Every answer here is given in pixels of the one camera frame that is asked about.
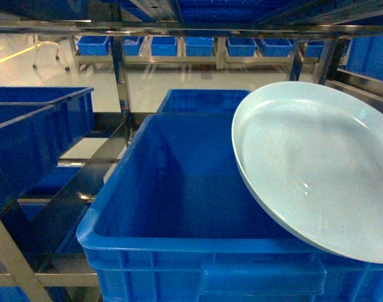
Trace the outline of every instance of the white chair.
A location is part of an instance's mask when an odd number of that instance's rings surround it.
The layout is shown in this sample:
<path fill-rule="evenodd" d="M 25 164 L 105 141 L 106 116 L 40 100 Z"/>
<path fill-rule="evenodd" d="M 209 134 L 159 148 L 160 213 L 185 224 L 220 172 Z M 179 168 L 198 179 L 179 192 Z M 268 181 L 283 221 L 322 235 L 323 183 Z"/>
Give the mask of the white chair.
<path fill-rule="evenodd" d="M 57 35 L 47 35 L 47 36 L 39 36 L 35 35 L 33 36 L 33 42 L 35 43 L 35 58 L 33 60 L 33 69 L 37 70 L 38 67 L 36 65 L 37 62 L 37 57 L 38 57 L 38 52 L 39 52 L 39 47 L 38 44 L 41 43 L 42 45 L 53 45 L 56 46 L 56 51 L 55 51 L 55 60 L 60 61 L 60 56 L 62 59 L 63 64 L 65 65 L 65 70 L 67 72 L 70 71 L 70 67 L 68 65 L 68 61 L 66 56 L 64 55 L 64 52 L 61 49 L 60 42 L 63 40 L 66 40 L 66 36 L 57 36 Z"/>

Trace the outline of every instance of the blue storage bin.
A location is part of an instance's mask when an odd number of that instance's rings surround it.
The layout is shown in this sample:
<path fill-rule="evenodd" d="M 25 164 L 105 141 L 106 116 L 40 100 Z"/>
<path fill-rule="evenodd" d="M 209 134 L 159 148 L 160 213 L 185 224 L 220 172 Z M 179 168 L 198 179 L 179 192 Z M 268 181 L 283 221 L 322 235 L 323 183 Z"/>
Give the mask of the blue storage bin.
<path fill-rule="evenodd" d="M 139 55 L 142 41 L 144 41 L 143 36 L 125 36 L 123 38 L 124 54 Z"/>
<path fill-rule="evenodd" d="M 312 41 L 307 44 L 305 57 L 320 57 L 323 50 L 323 41 Z"/>
<path fill-rule="evenodd" d="M 26 195 L 54 196 L 56 195 L 76 174 L 80 167 L 58 166 L 43 177 L 34 187 L 27 191 Z"/>
<path fill-rule="evenodd" d="M 107 36 L 83 36 L 77 46 L 80 55 L 108 55 L 110 44 Z"/>
<path fill-rule="evenodd" d="M 383 81 L 383 36 L 354 38 L 346 70 Z"/>
<path fill-rule="evenodd" d="M 57 165 L 55 113 L 54 106 L 0 104 L 0 211 Z"/>
<path fill-rule="evenodd" d="M 158 113 L 230 113 L 250 93 L 247 90 L 171 89 Z"/>
<path fill-rule="evenodd" d="M 227 38 L 228 54 L 231 57 L 252 57 L 256 46 L 252 38 Z"/>
<path fill-rule="evenodd" d="M 292 44 L 287 39 L 256 39 L 265 57 L 288 57 Z"/>
<path fill-rule="evenodd" d="M 370 264 L 311 247 L 264 212 L 237 169 L 231 124 L 232 115 L 144 120 L 77 229 L 104 301 L 382 294 L 383 266 L 369 274 Z"/>
<path fill-rule="evenodd" d="M 210 57 L 212 55 L 213 38 L 188 36 L 185 38 L 186 55 L 189 57 Z"/>
<path fill-rule="evenodd" d="M 0 87 L 0 103 L 55 106 L 52 129 L 62 155 L 94 127 L 91 91 L 86 87 Z"/>
<path fill-rule="evenodd" d="M 152 55 L 176 56 L 178 41 L 174 36 L 155 36 L 151 41 Z"/>

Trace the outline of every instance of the plastic plate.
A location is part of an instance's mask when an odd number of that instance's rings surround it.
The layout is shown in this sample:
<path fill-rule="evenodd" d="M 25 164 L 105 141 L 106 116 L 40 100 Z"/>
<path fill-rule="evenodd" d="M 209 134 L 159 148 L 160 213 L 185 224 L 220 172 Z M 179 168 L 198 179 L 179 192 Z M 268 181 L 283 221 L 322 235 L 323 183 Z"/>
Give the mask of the plastic plate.
<path fill-rule="evenodd" d="M 281 226 L 320 249 L 383 263 L 383 114 L 332 88 L 279 82 L 237 108 L 242 178 Z"/>

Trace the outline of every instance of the metal rack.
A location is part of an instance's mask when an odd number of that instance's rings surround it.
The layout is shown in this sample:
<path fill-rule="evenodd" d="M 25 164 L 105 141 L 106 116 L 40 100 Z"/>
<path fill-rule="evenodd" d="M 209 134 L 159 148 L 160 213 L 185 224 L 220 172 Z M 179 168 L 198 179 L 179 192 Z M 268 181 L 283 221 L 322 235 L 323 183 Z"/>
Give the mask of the metal rack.
<path fill-rule="evenodd" d="M 288 65 L 291 61 L 290 57 L 264 57 L 259 51 L 256 51 L 252 57 L 231 57 L 228 54 L 226 38 L 217 38 L 214 43 L 214 55 L 211 57 L 188 57 L 186 56 L 185 39 L 178 39 L 178 55 L 175 57 L 157 57 L 151 55 L 151 37 L 148 36 L 140 46 L 138 56 L 127 56 L 126 64 L 203 64 L 214 65 L 217 70 L 225 68 L 239 67 L 240 65 Z M 85 65 L 97 63 L 112 63 L 111 54 L 106 56 L 101 55 L 80 55 L 76 49 L 74 37 L 71 37 L 70 47 L 72 57 L 74 58 L 77 70 Z M 319 61 L 319 58 L 306 57 L 304 64 L 314 65 Z"/>
<path fill-rule="evenodd" d="M 382 35 L 383 26 L 327 25 L 383 14 L 383 1 L 341 1 L 341 5 L 339 1 L 312 0 L 301 2 L 305 4 L 296 7 L 287 6 L 273 14 L 269 14 L 266 18 L 262 18 L 253 25 L 184 23 L 180 6 L 176 0 L 158 1 L 159 9 L 153 8 L 156 6 L 156 2 L 152 0 L 133 1 L 139 9 L 151 18 L 155 20 L 171 20 L 170 22 L 124 22 L 122 21 L 123 12 L 119 12 L 114 6 L 111 5 L 110 8 L 106 8 L 106 4 L 95 4 L 92 1 L 93 10 L 90 9 L 89 11 L 98 11 L 99 14 L 101 14 L 101 11 L 106 12 L 105 17 L 99 15 L 90 18 L 99 21 L 1 20 L 0 33 L 110 36 L 111 56 L 103 57 L 103 60 L 105 62 L 113 61 L 122 113 L 121 116 L 115 113 L 95 114 L 95 116 L 97 130 L 111 129 L 113 126 L 115 126 L 116 130 L 90 160 L 85 163 L 74 179 L 52 198 L 45 208 L 42 223 L 49 225 L 66 224 L 67 228 L 72 224 L 77 218 L 78 209 L 98 192 L 91 180 L 103 178 L 106 171 L 115 162 L 116 156 L 129 143 L 133 130 L 137 129 L 137 126 L 145 117 L 145 113 L 130 112 L 130 94 L 126 74 L 127 64 L 196 62 L 215 64 L 218 69 L 223 69 L 226 64 L 274 64 L 274 61 L 271 61 L 271 63 L 269 61 L 273 60 L 273 58 L 230 58 L 226 53 L 226 37 L 290 38 L 295 39 L 292 56 L 280 58 L 278 63 L 288 65 L 287 80 L 298 81 L 302 64 L 308 63 L 307 59 L 305 59 L 308 40 L 324 40 L 323 52 L 318 61 L 317 59 L 315 61 L 317 65 L 314 71 L 314 82 L 352 94 L 371 105 L 383 104 L 383 82 L 338 69 L 347 38 Z M 318 23 L 325 25 L 303 24 L 317 23 L 316 20 Z M 150 55 L 125 57 L 123 55 L 123 36 L 169 35 L 180 37 L 182 40 L 184 36 L 195 35 L 196 32 L 200 36 L 218 37 L 215 57 L 205 57 L 203 61 L 200 57 L 191 59 L 182 55 L 171 58 L 151 57 Z M 71 47 L 78 68 L 80 68 L 81 64 L 96 63 L 92 57 L 78 56 L 72 39 Z M 71 213 L 70 218 L 62 217 L 64 213 Z M 67 228 L 55 230 L 53 234 L 45 234 L 43 242 L 51 238 L 49 237 L 51 235 L 61 238 Z M 20 286 L 31 301 L 34 302 L 51 302 L 52 300 L 45 287 L 54 286 L 93 288 L 92 292 L 95 295 L 92 297 L 91 294 L 85 299 L 89 298 L 89 301 L 91 301 L 95 297 L 99 298 L 97 290 L 95 291 L 95 288 L 98 287 L 96 273 L 88 267 L 84 255 L 63 255 L 49 251 L 42 256 L 42 265 L 40 265 L 39 269 L 34 270 L 0 220 L 0 261 L 6 269 L 6 272 L 0 273 L 0 286 Z"/>

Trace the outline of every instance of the floor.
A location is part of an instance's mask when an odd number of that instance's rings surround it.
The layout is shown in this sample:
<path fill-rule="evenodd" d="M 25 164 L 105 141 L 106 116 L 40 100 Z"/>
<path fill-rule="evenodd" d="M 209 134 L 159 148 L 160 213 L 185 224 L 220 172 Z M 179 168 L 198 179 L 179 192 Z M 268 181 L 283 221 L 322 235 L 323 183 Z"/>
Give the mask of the floor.
<path fill-rule="evenodd" d="M 37 70 L 32 69 L 35 51 L 33 37 L 0 34 L 0 86 L 89 86 L 95 112 L 120 112 L 113 64 L 96 64 L 78 72 L 68 41 L 62 42 L 70 72 L 62 61 L 56 62 L 55 47 L 39 47 Z M 130 109 L 133 112 L 155 112 L 168 89 L 248 89 L 255 90 L 272 82 L 285 80 L 285 67 L 264 66 L 255 69 L 227 69 L 201 66 L 168 67 L 145 65 L 128 71 Z M 310 70 L 301 75 L 311 81 Z M 104 139 L 84 139 L 65 154 L 68 158 L 87 158 Z"/>

